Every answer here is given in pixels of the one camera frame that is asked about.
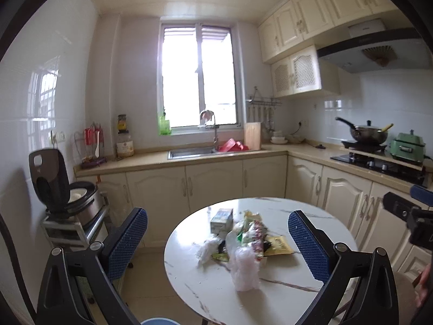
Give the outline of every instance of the electrical outlet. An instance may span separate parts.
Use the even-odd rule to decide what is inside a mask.
[[[51,145],[63,143],[66,141],[66,136],[64,134],[64,131],[56,132],[56,131],[50,131],[48,133],[48,142]]]
[[[66,136],[64,134],[64,131],[60,131],[57,133],[57,143],[63,143],[66,141]]]
[[[299,121],[302,128],[308,128],[309,121],[308,119],[302,119]]]

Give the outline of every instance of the green electric cooker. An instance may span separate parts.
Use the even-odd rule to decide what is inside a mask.
[[[422,137],[414,135],[414,130],[410,133],[399,133],[391,144],[391,155],[395,159],[407,161],[409,163],[421,164],[424,161],[426,145]]]

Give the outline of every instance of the white tiled wall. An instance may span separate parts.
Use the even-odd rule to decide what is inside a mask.
[[[159,18],[120,17],[105,15],[98,19],[92,41],[86,90],[86,115],[88,122],[100,122],[104,132],[115,128],[117,115],[125,113],[135,148],[155,148],[190,143],[213,142],[212,131],[205,133],[159,136],[157,124],[157,59]],[[248,95],[257,86],[263,96],[272,95],[271,69],[261,61],[257,27],[238,23],[232,30],[240,51],[237,57],[242,67],[242,81]],[[275,110],[277,129],[289,132],[291,102]],[[231,137],[242,139],[243,132],[220,131],[219,140]],[[110,154],[110,140],[105,135],[106,154]],[[112,142],[116,141],[113,133]]]
[[[427,154],[433,155],[433,71],[381,70],[349,74],[339,70],[341,95],[293,101],[294,122],[308,119],[301,133],[309,139],[340,143],[351,139],[349,127],[336,116],[354,124],[390,129],[389,143],[398,133],[409,132],[423,137]]]
[[[91,0],[48,0],[0,62],[0,212],[35,305],[50,247],[40,228],[45,207],[32,186],[28,155],[48,146],[51,130],[64,131],[67,140],[58,147],[73,180],[73,134],[85,125],[87,62],[96,19]],[[0,254],[1,292],[28,318],[2,238]]]

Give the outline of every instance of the round table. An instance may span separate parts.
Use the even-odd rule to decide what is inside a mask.
[[[196,252],[209,237],[209,222],[220,208],[232,208],[233,220],[244,211],[260,213],[271,234],[285,235],[295,253],[270,256],[259,272],[260,288],[235,291],[226,263],[207,262],[198,267]],[[201,209],[183,220],[167,241],[165,271],[179,297],[203,319],[221,325],[295,324],[323,283],[314,279],[287,230],[287,219],[302,210],[312,224],[332,242],[344,242],[353,251],[356,243],[347,228],[324,210],[289,199],[235,199]]]

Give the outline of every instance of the pan handle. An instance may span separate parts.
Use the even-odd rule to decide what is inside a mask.
[[[344,124],[347,124],[347,126],[349,126],[350,129],[356,131],[355,125],[352,122],[349,122],[347,119],[342,119],[341,117],[336,117],[335,120],[343,122]]]
[[[392,123],[392,124],[389,124],[389,125],[387,125],[386,127],[384,127],[384,128],[382,128],[380,131],[381,132],[386,132],[386,131],[388,131],[392,126],[393,126],[394,124]]]

